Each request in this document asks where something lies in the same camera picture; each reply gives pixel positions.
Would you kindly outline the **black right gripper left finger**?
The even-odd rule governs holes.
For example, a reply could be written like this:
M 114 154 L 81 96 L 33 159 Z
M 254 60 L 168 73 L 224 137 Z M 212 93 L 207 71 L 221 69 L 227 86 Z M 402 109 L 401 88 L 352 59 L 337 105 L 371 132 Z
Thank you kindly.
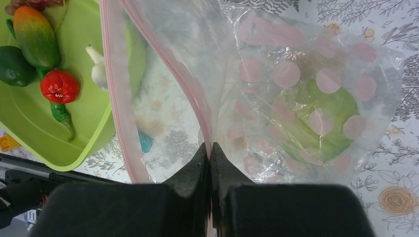
M 164 184 L 170 187 L 164 236 L 205 237 L 208 218 L 208 157 L 205 143 Z

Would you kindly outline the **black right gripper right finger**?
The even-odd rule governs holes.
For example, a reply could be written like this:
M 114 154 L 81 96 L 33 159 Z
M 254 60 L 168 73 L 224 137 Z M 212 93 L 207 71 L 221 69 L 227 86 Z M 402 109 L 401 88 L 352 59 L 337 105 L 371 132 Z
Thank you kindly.
M 212 145 L 209 162 L 212 227 L 216 229 L 218 237 L 224 237 L 229 188 L 234 185 L 254 184 L 254 182 L 228 160 L 217 142 Z

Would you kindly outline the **green cabbage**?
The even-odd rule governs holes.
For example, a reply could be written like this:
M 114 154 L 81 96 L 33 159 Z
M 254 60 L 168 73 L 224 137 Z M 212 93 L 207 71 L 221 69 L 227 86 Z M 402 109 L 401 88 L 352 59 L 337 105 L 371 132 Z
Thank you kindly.
M 283 90 L 272 107 L 271 121 L 284 139 L 280 146 L 295 160 L 321 164 L 352 143 L 343 134 L 343 125 L 359 111 L 354 97 L 343 88 L 326 94 L 315 80 L 300 81 Z

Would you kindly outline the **clear pink zip top bag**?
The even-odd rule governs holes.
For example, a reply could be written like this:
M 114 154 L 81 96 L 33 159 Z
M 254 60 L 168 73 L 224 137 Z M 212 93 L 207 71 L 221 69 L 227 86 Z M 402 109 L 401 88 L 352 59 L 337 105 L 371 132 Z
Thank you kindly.
M 404 55 L 350 33 L 222 0 L 99 7 L 113 117 L 133 183 L 157 182 L 147 168 L 153 157 L 182 160 L 180 146 L 197 125 L 197 147 L 205 143 L 209 154 L 217 142 L 255 182 L 348 184 L 401 102 Z M 347 90 L 359 111 L 343 125 L 351 145 L 321 164 L 287 155 L 271 121 L 274 99 L 307 80 L 326 94 Z M 154 138 L 148 153 L 139 130 Z

